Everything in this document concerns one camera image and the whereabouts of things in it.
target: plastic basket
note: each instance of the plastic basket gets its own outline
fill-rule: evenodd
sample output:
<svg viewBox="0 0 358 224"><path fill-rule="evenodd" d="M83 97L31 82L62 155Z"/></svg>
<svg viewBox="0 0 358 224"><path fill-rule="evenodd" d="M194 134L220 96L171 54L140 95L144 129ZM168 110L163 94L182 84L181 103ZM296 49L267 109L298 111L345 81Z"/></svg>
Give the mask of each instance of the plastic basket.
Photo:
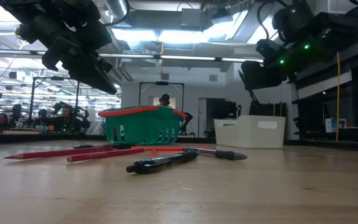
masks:
<svg viewBox="0 0 358 224"><path fill-rule="evenodd" d="M181 111L166 106L133 106L100 111L106 118L106 136L114 144L171 144L178 138Z"/></svg>

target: wooden table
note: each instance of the wooden table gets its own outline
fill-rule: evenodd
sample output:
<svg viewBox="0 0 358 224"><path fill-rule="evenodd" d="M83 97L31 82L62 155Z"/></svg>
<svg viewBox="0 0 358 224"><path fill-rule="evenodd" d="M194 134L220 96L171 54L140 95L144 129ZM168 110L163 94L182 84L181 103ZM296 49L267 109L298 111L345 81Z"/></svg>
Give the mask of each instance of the wooden table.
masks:
<svg viewBox="0 0 358 224"><path fill-rule="evenodd" d="M353 151L235 149L248 160L199 156L150 175L125 171L148 152L74 164L3 159L79 144L96 142L0 144L0 224L358 223Z"/></svg>

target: white box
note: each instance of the white box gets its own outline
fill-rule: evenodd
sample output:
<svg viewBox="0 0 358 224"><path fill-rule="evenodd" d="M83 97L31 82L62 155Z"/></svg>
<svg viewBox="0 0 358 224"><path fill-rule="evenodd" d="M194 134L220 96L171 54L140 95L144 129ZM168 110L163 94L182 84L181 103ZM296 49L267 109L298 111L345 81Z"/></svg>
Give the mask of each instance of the white box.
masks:
<svg viewBox="0 0 358 224"><path fill-rule="evenodd" d="M346 128L346 119L339 119L339 128ZM326 133L336 132L336 118L326 118Z"/></svg>
<svg viewBox="0 0 358 224"><path fill-rule="evenodd" d="M242 115L238 120L215 119L216 144L248 148L282 148L285 118Z"/></svg>

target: metal frame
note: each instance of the metal frame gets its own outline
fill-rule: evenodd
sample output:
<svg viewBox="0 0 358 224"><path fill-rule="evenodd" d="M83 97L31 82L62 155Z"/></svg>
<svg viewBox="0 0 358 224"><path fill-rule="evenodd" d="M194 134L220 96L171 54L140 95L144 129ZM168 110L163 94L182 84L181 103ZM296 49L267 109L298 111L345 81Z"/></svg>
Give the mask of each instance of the metal frame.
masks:
<svg viewBox="0 0 358 224"><path fill-rule="evenodd" d="M29 114L29 122L27 124L31 125L32 124L32 108L34 105L34 92L35 92L35 81L37 79L50 79L50 80L58 80L58 81L63 81L63 80L73 80L72 78L63 78L63 77L33 77L32 78L32 88L31 88L31 100L30 100L30 114ZM75 106L78 106L78 95L80 94L80 82L77 82L77 87L76 87L76 96L75 96Z"/></svg>
<svg viewBox="0 0 358 224"><path fill-rule="evenodd" d="M143 84L154 84L157 85L157 82L140 82L139 83L139 103L140 105L140 96L142 95L142 85ZM181 85L183 93L181 95L181 110L183 111L183 108L185 106L185 84L184 83L168 83L168 85Z"/></svg>

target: workstation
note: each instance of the workstation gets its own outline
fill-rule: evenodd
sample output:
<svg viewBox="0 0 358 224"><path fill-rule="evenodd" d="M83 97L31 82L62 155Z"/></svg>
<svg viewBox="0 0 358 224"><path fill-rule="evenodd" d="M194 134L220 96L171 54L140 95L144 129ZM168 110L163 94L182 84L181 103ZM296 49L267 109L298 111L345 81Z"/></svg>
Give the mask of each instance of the workstation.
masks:
<svg viewBox="0 0 358 224"><path fill-rule="evenodd" d="M245 222L358 222L358 0L0 0L0 223Z"/></svg>

